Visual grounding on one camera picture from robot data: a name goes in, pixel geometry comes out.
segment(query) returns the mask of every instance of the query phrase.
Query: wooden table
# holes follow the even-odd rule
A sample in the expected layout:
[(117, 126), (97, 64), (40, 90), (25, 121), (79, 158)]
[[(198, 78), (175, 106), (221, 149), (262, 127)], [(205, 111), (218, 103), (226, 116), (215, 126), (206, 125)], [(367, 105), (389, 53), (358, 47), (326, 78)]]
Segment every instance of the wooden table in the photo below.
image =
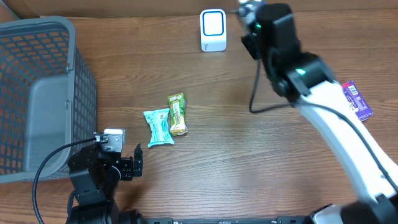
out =
[[(354, 80), (374, 110), (365, 122), (398, 162), (398, 10), (300, 12), (305, 50), (320, 54), (341, 82)], [(124, 156), (144, 150), (144, 173), (121, 182), (121, 210), (147, 217), (262, 218), (306, 215), (355, 200), (348, 178), (315, 129), (294, 109), (250, 114), (256, 63), (228, 16), (225, 52), (200, 50), (199, 17), (73, 20), (78, 48), (98, 82), (98, 130), (126, 129)], [(187, 97), (187, 136), (147, 148), (143, 111)], [(258, 107), (284, 102), (262, 76)], [(37, 223), (31, 183), (0, 185), (0, 222)], [(69, 180), (41, 182), (46, 223), (65, 223)]]

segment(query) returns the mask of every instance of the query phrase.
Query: barcode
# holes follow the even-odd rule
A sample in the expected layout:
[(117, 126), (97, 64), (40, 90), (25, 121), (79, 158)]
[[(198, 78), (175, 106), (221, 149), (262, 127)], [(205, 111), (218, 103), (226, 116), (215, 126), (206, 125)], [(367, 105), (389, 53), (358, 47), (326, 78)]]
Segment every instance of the barcode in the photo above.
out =
[(351, 91), (351, 93), (355, 96), (358, 94), (358, 92), (355, 89), (355, 86), (349, 86), (348, 89)]

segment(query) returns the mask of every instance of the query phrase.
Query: brown wall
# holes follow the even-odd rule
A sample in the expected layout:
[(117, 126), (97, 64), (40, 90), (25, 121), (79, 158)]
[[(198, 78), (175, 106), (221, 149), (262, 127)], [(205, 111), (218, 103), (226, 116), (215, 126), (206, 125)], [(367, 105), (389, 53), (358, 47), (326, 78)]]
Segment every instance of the brown wall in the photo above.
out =
[[(231, 12), (238, 0), (3, 0), (20, 17), (136, 17), (195, 15), (204, 9)], [(270, 0), (285, 2), (297, 11), (389, 9), (396, 0)]]
[(0, 3), (0, 23), (13, 21), (15, 18), (14, 16)]

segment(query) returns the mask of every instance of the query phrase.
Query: blue square outline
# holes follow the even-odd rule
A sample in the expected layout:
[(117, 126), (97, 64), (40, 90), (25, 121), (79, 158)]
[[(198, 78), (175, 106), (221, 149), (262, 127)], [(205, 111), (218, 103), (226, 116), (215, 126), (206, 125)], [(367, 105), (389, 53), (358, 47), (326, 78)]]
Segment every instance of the blue square outline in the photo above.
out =
[[(220, 34), (211, 34), (211, 35), (207, 35), (206, 34), (206, 29), (205, 29), (205, 14), (206, 13), (220, 13), (221, 14), (221, 23), (222, 23), (223, 31)], [(202, 15), (202, 24), (203, 24), (203, 34), (205, 36), (207, 36), (207, 37), (223, 35), (224, 34), (224, 14), (221, 11), (210, 11), (210, 12), (203, 13), (203, 15)]]

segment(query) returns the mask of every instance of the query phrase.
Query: basket bottom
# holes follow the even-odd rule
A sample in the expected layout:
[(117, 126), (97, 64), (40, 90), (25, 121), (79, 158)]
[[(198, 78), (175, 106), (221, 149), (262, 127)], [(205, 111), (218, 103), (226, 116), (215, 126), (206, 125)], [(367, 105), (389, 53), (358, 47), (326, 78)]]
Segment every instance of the basket bottom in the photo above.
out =
[[(36, 171), (51, 152), (65, 144), (67, 93), (68, 75), (43, 78), (30, 89), (22, 163), (24, 172)], [(60, 153), (54, 155), (46, 167), (59, 157)]]

